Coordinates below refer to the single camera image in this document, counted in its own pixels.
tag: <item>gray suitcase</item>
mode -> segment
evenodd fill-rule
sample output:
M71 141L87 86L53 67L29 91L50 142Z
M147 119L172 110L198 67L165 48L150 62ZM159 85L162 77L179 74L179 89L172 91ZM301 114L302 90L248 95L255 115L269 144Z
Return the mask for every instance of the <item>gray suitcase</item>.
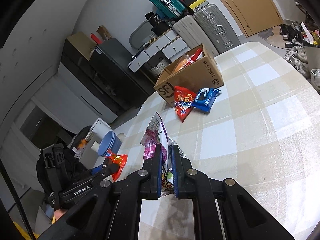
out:
M240 41L219 8L209 4L196 11L193 17L208 35L219 53L240 45Z
M174 24L172 28L179 34L190 49L193 49L202 43L207 50L212 53L213 57L219 55L216 47L212 44L192 15L185 16Z

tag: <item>red candy wrapper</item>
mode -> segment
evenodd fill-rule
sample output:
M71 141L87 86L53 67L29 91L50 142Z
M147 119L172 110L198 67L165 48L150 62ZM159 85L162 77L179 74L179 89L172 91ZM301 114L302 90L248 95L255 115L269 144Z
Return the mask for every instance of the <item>red candy wrapper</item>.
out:
M128 156L126 154L116 155L116 154L112 153L111 156L107 157L107 158L111 159L113 163L119 164L119 166L120 166L119 170L111 175L113 178L113 181L116 181L117 179L119 179L121 172L122 172L125 164L127 163Z
M196 93L183 87L174 87L174 108L183 122L193 109L192 102L195 100Z

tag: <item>round table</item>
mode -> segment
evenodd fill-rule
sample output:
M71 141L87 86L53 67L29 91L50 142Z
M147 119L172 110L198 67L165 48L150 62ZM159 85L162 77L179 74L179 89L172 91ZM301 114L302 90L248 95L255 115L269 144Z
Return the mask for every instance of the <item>round table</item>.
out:
M257 42L215 58L224 80L209 114L182 123L158 93L143 104L118 154L120 179L143 165L144 131L157 111L193 168L235 179L294 237L320 220L320 96L279 55ZM143 200L139 239L194 239L191 200Z

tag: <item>door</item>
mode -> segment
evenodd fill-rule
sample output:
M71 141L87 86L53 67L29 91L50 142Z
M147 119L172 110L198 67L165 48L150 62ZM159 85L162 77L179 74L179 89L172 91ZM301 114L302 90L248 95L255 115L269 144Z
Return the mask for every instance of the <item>door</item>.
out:
M272 0L221 0L247 36L282 23Z

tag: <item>floor mat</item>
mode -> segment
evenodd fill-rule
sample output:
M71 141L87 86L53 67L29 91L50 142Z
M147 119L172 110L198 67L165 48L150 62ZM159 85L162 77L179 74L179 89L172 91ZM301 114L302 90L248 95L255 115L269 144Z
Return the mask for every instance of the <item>floor mat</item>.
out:
M286 47L284 46L286 41L283 40L283 37L279 34L279 32L280 26L276 26L259 32L258 35L259 37L265 39L270 45L281 49L286 49Z

